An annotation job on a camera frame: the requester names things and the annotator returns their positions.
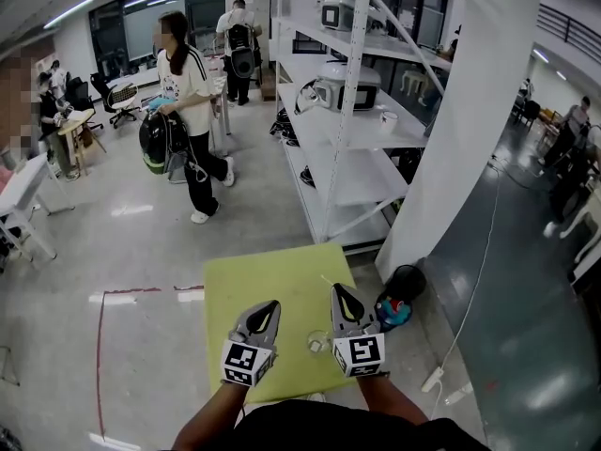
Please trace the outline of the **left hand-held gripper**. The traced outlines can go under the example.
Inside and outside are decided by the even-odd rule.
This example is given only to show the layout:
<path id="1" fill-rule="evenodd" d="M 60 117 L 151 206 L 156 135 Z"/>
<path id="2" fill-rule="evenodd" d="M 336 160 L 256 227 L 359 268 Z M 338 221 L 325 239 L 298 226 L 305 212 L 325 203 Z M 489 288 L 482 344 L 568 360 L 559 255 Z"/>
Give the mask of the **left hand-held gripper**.
<path id="1" fill-rule="evenodd" d="M 281 304 L 276 300 L 258 303 L 239 316 L 235 332 L 223 343 L 222 381 L 245 387 L 260 383 L 276 359 L 280 318 Z"/>

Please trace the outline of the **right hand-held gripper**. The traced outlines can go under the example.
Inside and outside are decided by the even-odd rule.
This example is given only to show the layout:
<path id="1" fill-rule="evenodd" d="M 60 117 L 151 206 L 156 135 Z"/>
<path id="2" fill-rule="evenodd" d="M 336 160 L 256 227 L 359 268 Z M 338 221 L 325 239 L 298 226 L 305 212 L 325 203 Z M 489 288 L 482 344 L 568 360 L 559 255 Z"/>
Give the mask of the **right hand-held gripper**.
<path id="1" fill-rule="evenodd" d="M 331 288 L 332 355 L 345 377 L 376 375 L 385 362 L 385 338 L 375 303 L 365 292 L 335 283 Z"/>

